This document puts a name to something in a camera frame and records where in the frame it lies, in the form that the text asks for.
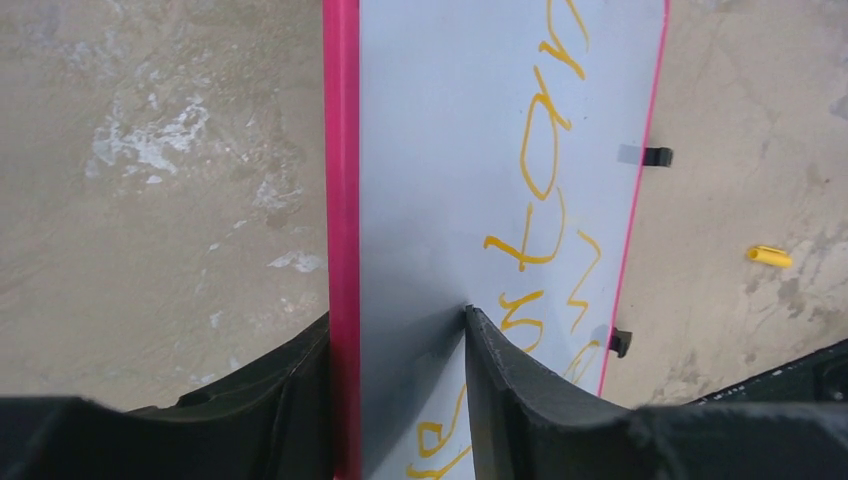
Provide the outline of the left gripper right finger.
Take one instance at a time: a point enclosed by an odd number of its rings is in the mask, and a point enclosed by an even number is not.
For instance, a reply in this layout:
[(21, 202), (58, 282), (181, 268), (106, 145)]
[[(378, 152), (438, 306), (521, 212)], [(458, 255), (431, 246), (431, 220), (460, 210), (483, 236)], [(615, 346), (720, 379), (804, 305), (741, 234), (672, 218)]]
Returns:
[(573, 385), (465, 311), (479, 479), (843, 479), (847, 402), (630, 410)]

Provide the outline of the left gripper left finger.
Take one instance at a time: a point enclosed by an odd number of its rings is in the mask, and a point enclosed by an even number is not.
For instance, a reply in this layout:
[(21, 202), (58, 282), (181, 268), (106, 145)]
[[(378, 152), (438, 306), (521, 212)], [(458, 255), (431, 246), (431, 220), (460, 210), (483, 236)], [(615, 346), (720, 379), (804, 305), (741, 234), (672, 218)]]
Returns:
[(1, 401), (5, 479), (328, 479), (329, 320), (167, 408)]

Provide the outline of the pink framed whiteboard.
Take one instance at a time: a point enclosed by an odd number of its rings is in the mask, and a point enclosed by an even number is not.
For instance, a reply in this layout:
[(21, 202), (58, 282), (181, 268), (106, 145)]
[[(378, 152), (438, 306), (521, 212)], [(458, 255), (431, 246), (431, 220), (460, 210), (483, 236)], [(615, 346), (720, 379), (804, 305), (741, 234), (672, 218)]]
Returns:
[(326, 1), (340, 479), (471, 479), (464, 313), (597, 398), (666, 1)]

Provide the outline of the yellow marker cap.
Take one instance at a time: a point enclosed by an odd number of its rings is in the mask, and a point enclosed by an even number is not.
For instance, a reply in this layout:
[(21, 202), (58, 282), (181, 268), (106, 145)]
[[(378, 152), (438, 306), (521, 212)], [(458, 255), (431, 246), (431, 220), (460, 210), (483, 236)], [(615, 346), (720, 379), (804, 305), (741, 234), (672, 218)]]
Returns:
[(754, 246), (747, 250), (747, 258), (752, 262), (762, 263), (777, 268), (790, 268), (793, 260), (783, 250), (764, 245)]

